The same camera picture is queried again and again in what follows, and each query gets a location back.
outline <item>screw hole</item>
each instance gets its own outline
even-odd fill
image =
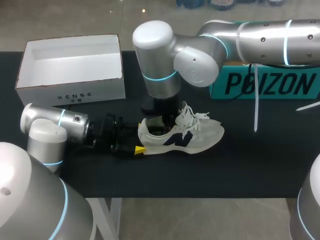
[[[1,193],[2,195],[4,195],[4,196],[10,196],[10,195],[11,195],[11,191],[10,191],[10,189],[7,188],[7,187],[1,188],[0,193]]]

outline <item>table leg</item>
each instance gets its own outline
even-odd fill
[[[103,240],[119,240],[114,220],[111,217],[104,198],[86,198],[89,202],[96,225],[99,228]]]
[[[120,217],[121,217],[122,198],[113,197],[111,199],[110,215],[114,222],[116,233],[119,235]]]

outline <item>white shoelace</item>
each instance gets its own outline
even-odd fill
[[[298,109],[296,109],[296,111],[301,111],[301,110],[305,110],[305,109],[310,109],[310,108],[313,108],[313,107],[318,106],[318,105],[320,105],[320,101],[315,102],[315,103],[312,103],[312,104],[307,105],[307,106],[299,107]]]
[[[254,91],[255,91],[255,106],[254,106],[254,131],[258,130],[258,114],[259,114],[259,82],[258,82],[258,67],[259,64],[253,64],[254,67]]]
[[[195,130],[201,130],[201,124],[200,119],[210,119],[208,116],[209,112],[207,113],[196,113],[194,114],[192,108],[190,106],[187,106],[187,108],[190,111],[190,115],[188,115],[189,118],[185,119],[187,123],[186,128],[194,128]]]

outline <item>teal box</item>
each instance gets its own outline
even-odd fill
[[[261,99],[320,99],[320,67],[283,69],[259,65],[258,86]],[[223,66],[210,86],[210,95],[213,99],[254,99],[254,66],[251,73],[248,65]]]

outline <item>navy n logo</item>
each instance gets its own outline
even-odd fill
[[[169,146],[171,144],[174,144],[176,146],[180,147],[186,147],[191,139],[193,137],[193,134],[188,131],[184,138],[182,138],[182,132],[173,134],[163,145]]]

